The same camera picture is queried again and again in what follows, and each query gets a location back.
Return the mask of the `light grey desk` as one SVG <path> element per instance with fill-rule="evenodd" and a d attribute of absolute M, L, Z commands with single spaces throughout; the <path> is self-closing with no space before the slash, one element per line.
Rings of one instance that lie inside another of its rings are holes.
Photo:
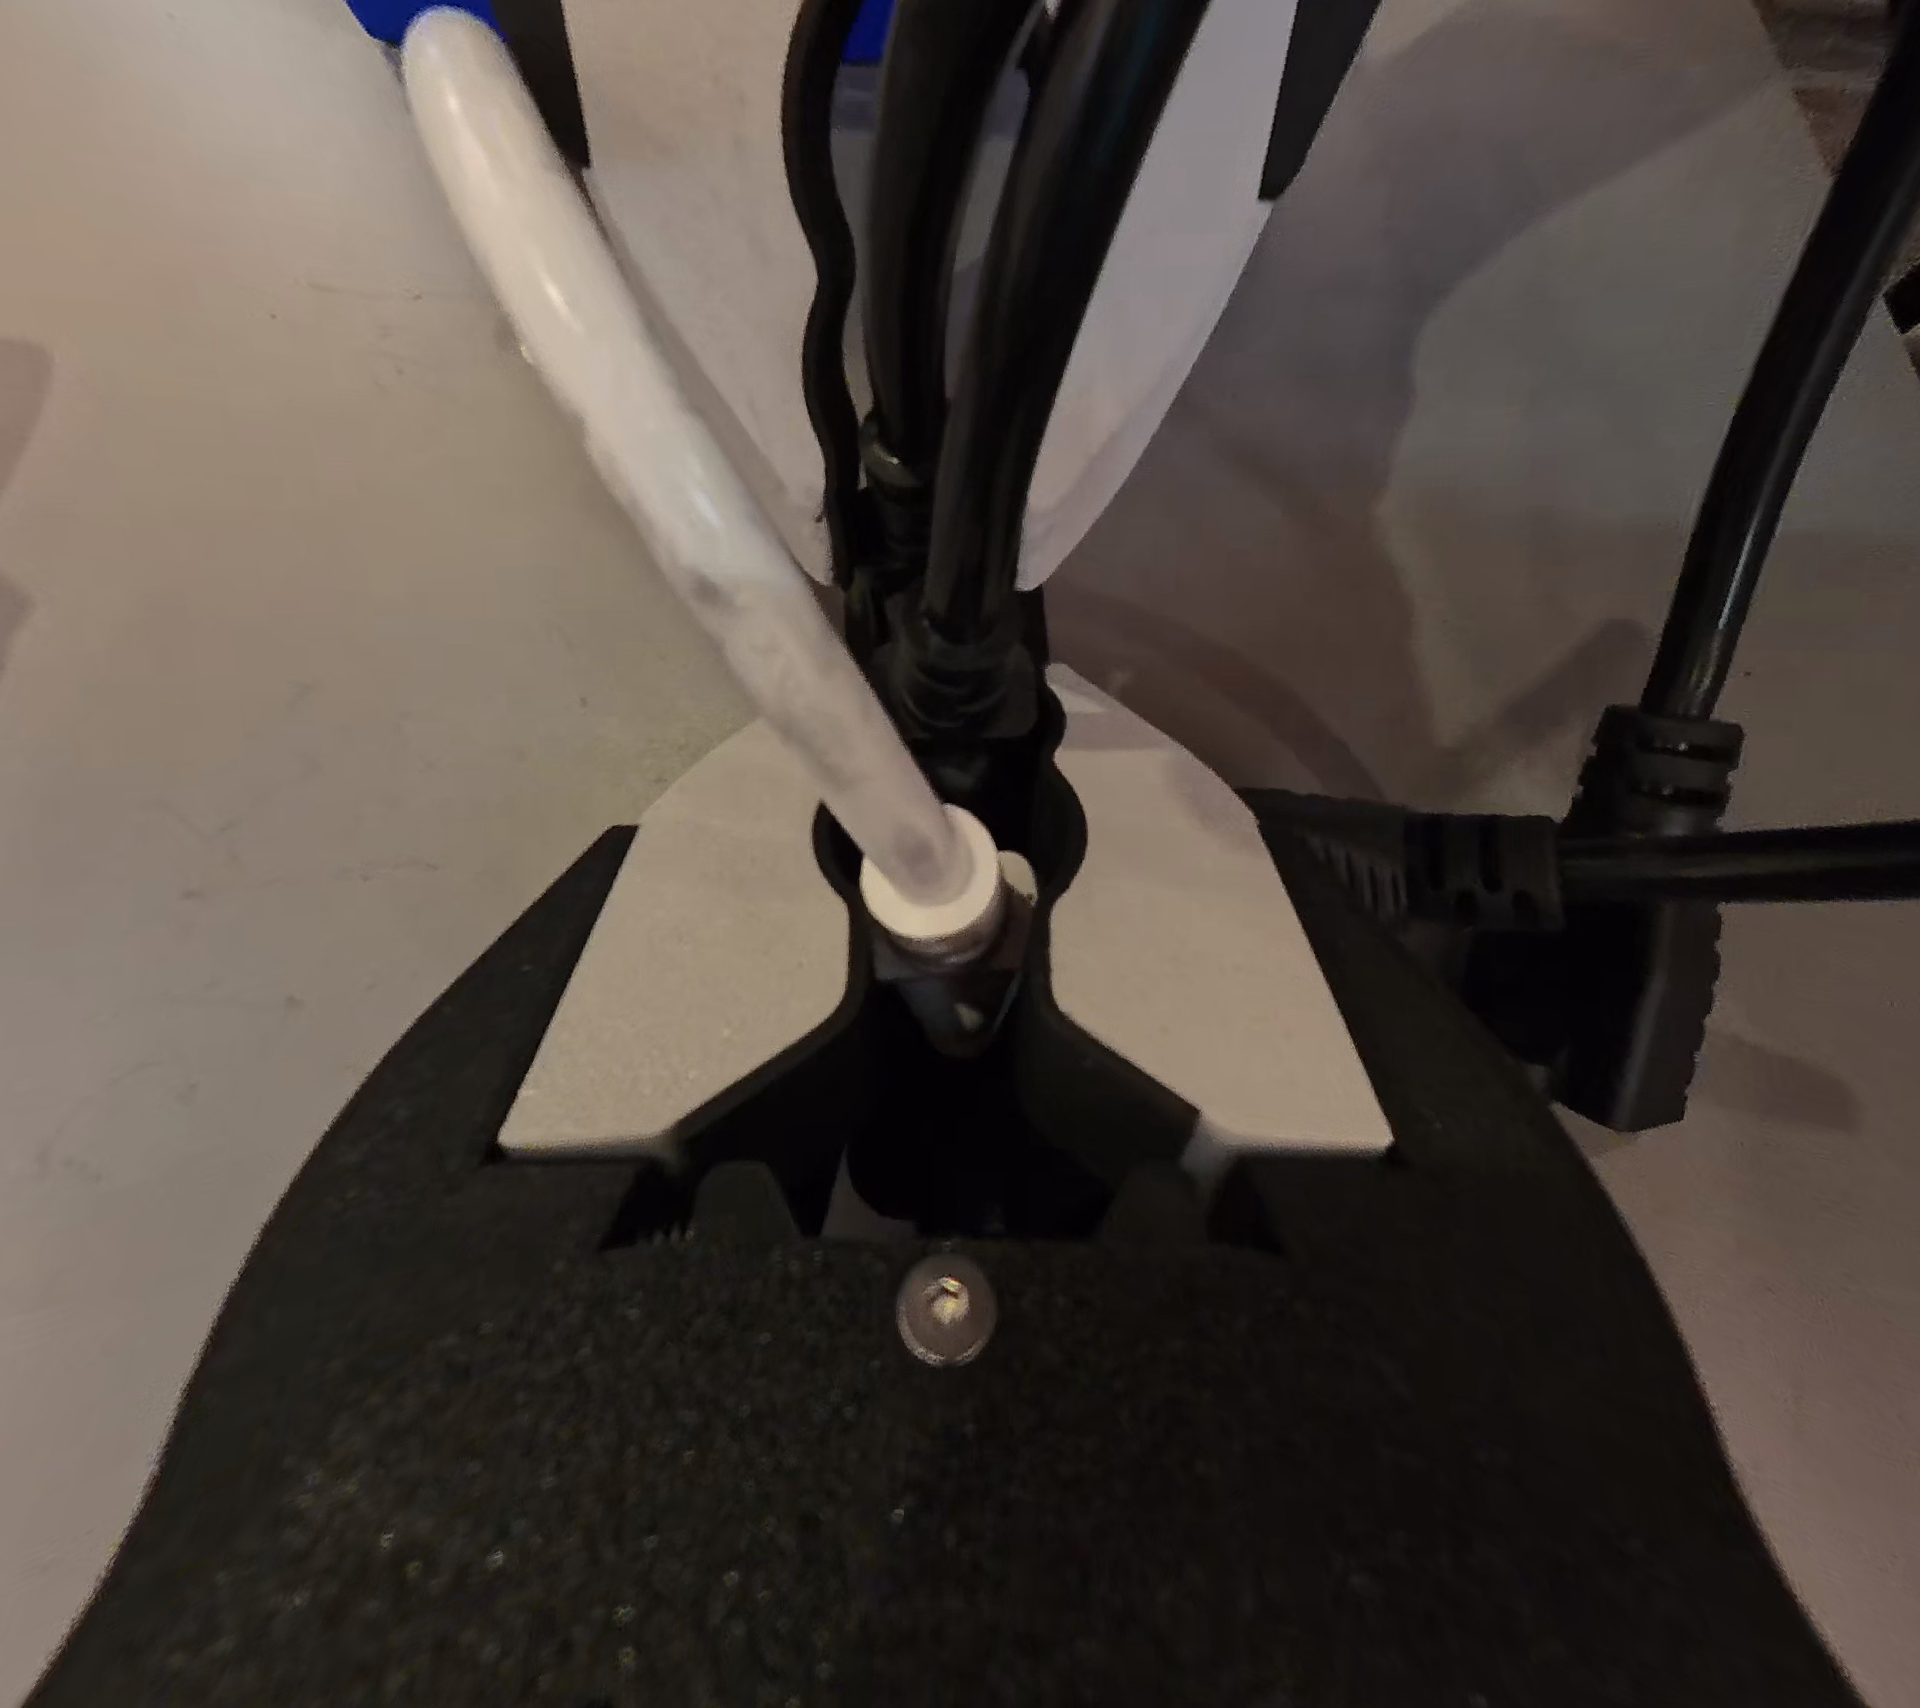
<path fill-rule="evenodd" d="M 621 225 L 667 213 L 566 0 Z M 1230 782 L 1551 806 L 1823 185 L 1775 0 L 1386 0 L 1061 575 Z M 1725 710 L 1915 814 L 1915 375 L 1859 344 Z M 4 0 L 4 1705 L 377 1058 L 745 708 L 520 363 L 342 0 Z M 1730 916 L 1685 1123 L 1573 1125 L 1872 1705 L 1915 1705 L 1915 909 Z"/>

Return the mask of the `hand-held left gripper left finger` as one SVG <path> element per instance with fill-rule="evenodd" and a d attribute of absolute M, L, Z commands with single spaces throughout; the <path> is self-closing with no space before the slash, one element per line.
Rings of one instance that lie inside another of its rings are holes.
<path fill-rule="evenodd" d="M 498 1151 L 775 1172 L 821 1217 L 851 1130 L 865 928 L 816 849 L 818 799 L 763 721 L 642 814 Z"/>

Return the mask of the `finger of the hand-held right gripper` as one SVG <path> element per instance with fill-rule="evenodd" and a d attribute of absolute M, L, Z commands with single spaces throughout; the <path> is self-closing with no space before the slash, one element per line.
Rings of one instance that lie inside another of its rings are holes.
<path fill-rule="evenodd" d="M 804 0 L 560 0 L 587 194 L 698 418 L 816 584 L 828 459 L 804 401 L 818 267 L 783 145 Z"/>
<path fill-rule="evenodd" d="M 1268 149 L 1299 0 L 1210 0 L 1068 357 L 1019 532 L 1044 584 L 1140 463 L 1263 232 Z"/>

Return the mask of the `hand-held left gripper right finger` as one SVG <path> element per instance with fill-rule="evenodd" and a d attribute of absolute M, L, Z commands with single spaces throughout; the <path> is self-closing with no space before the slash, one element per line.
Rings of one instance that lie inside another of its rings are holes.
<path fill-rule="evenodd" d="M 1025 1008 L 1025 1120 L 1105 1190 L 1252 1160 L 1379 1165 L 1392 1129 L 1252 808 L 1064 664 L 1080 838 Z"/>

